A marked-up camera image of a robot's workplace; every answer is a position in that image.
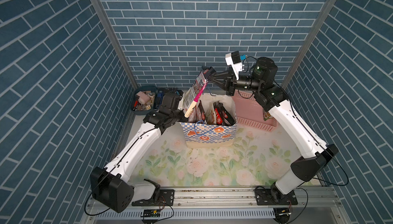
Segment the purple pink condiment packet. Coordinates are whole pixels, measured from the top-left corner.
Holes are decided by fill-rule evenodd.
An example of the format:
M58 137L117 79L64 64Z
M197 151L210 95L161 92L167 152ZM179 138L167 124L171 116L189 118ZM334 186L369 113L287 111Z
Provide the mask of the purple pink condiment packet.
M193 109L196 107L200 96L203 94L204 89L208 84L209 69L204 69L197 76L193 85L183 96L183 111L184 116L189 118Z

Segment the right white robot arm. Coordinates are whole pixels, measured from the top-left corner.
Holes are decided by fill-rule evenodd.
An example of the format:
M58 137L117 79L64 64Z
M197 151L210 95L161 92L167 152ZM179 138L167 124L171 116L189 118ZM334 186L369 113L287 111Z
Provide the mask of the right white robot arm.
M258 58L250 75L241 73L243 60L240 56L230 57L226 62L230 69L223 72L204 66L207 80L229 96L233 96L236 90L252 91L257 103L281 124L300 151L300 158L271 185L271 195L278 202L313 179L334 158L338 148L321 139L294 109L289 95L275 83L278 67L272 59Z

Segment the dark red condiment packet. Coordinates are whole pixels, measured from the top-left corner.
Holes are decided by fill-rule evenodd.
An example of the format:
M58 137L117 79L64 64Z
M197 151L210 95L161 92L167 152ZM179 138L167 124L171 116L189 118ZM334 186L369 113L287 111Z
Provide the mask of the dark red condiment packet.
M220 102L214 102L214 112L216 114L216 124L220 126L233 126L236 123L235 118L227 111Z

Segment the white checkered paper bag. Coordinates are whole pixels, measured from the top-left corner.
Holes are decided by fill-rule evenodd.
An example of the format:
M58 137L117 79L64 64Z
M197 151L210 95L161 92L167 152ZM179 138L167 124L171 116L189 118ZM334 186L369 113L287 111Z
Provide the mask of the white checkered paper bag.
M220 102L227 111L235 118L235 103L230 96L202 95L200 98L203 108L209 103ZM185 142L188 148L218 148L229 147L234 143L237 120L233 126L208 125L197 122L196 107L194 108L187 123L181 123Z

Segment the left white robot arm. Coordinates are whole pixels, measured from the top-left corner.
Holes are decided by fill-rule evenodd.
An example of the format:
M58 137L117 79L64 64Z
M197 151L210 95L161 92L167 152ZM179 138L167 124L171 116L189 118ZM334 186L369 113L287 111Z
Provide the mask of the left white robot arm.
M151 145L176 122L187 121L182 110L150 112L136 135L105 167L96 167L90 174L93 199L117 213L140 200L157 201L160 185L151 180L129 184L132 172Z

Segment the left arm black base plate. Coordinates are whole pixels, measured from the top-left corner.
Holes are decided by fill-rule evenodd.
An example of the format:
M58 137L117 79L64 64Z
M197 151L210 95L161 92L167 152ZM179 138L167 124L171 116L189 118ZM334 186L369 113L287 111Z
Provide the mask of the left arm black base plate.
M157 190L150 199L143 199L132 202L133 207L147 207L147 206L173 206L175 197L174 189L160 189Z

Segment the yellow green condiment packet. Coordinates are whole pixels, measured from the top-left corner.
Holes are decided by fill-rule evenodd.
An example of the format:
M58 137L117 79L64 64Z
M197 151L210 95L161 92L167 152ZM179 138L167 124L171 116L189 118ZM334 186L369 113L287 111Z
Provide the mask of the yellow green condiment packet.
M264 117L263 117L263 118L264 118L264 121L268 121L268 120L274 118L268 111L263 111L263 116L264 116Z

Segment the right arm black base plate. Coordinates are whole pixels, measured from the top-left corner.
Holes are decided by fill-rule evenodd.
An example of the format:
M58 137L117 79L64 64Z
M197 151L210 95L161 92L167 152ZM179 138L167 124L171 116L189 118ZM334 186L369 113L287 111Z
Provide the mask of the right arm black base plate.
M295 192L292 190L288 194L281 194L277 189L265 188L257 186L254 189L255 199L258 206L273 206L273 205L298 205Z

